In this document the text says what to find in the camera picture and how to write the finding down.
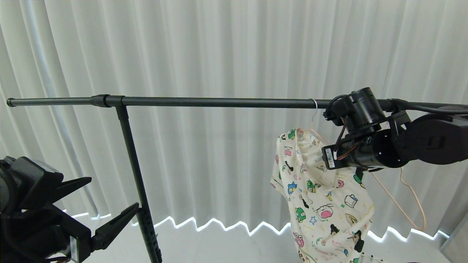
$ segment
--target black rack leg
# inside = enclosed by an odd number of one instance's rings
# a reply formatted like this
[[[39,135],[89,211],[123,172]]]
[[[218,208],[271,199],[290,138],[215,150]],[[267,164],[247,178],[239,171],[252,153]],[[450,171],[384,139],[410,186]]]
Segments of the black rack leg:
[[[151,219],[148,198],[146,197],[145,186],[143,184],[143,178],[141,177],[137,151],[135,149],[135,143],[133,142],[130,122],[128,121],[127,108],[125,106],[116,106],[116,110],[120,126],[122,127],[128,157],[130,158],[133,177],[137,185],[138,196],[140,198],[141,208],[137,214],[138,225],[140,226],[151,263],[162,263],[161,250],[159,249],[156,234],[154,233],[153,220]]]

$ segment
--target white curtain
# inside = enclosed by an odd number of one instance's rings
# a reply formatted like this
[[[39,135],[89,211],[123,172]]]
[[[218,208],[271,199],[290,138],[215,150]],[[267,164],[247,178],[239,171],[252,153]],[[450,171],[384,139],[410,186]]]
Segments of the white curtain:
[[[119,214],[138,201],[114,109],[8,108],[9,97],[323,98],[363,87],[379,98],[468,103],[467,1],[2,1],[1,156],[44,160],[66,179],[69,213]],[[154,222],[289,222],[269,184],[276,137],[314,110],[129,107]],[[422,113],[411,112],[412,118]],[[320,114],[328,141],[339,128]],[[468,162],[413,161],[405,178],[448,234],[468,210]],[[378,176],[421,225],[399,171]],[[372,231],[411,225],[373,178]]]

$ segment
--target white label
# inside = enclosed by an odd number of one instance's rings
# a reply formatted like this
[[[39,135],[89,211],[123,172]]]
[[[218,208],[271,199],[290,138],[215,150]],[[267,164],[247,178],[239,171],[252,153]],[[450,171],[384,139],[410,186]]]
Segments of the white label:
[[[33,161],[35,164],[39,165],[40,167],[42,167],[42,169],[46,170],[49,173],[60,173],[59,171],[54,169],[54,167],[48,165],[45,162],[41,162],[39,160],[33,160],[33,159],[31,159],[31,161]]]
[[[335,168],[335,162],[333,161],[333,155],[331,154],[331,149],[326,148],[325,153],[327,154],[328,166],[330,166],[330,168]]]
[[[78,247],[76,245],[76,239],[70,236],[70,252],[72,254],[72,260],[75,262],[78,261]]]

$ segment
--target white wall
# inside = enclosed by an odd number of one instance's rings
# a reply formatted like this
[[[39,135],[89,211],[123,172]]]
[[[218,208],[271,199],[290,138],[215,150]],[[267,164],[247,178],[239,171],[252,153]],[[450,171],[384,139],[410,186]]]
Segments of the white wall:
[[[109,218],[90,220],[88,216],[76,218],[93,231]],[[200,231],[189,221],[177,229],[171,220],[155,228],[162,250],[164,263],[239,263],[239,262],[300,262],[289,227],[278,235],[267,226],[260,227],[251,236],[243,225],[228,231],[212,222]],[[449,263],[439,252],[445,241],[438,233],[433,240],[417,232],[408,239],[387,231],[383,240],[366,240],[365,253],[384,259],[389,263],[438,262]],[[94,252],[86,263],[149,262],[146,248],[138,226],[128,225],[106,249]]]

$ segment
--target black metal rod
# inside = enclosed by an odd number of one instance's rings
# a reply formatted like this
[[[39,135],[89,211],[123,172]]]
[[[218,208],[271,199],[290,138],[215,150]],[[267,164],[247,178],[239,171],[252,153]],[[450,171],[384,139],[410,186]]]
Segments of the black metal rod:
[[[125,146],[127,147],[130,165],[132,167],[133,177],[137,186],[138,197],[140,198],[141,208],[137,214],[138,225],[140,227],[143,240],[145,241],[146,249],[151,263],[161,263],[161,251],[154,233],[153,220],[149,209],[148,198],[146,196],[145,185],[141,176],[140,165],[138,163],[137,150],[133,142],[132,130],[128,121],[128,112],[125,106],[117,106],[117,116],[122,127]]]
[[[125,97],[102,96],[103,105],[107,106],[169,106],[169,107],[234,107],[234,108],[290,108],[290,109],[319,109],[327,107],[330,100],[312,99],[249,99],[249,98],[185,98],[185,97]],[[91,105],[89,98],[44,98],[44,99],[14,99],[9,98],[7,105],[15,106],[37,106],[37,105]],[[390,100],[378,100],[382,110],[392,111],[393,105]],[[462,104],[411,102],[413,105],[440,108],[445,106],[459,106]]]

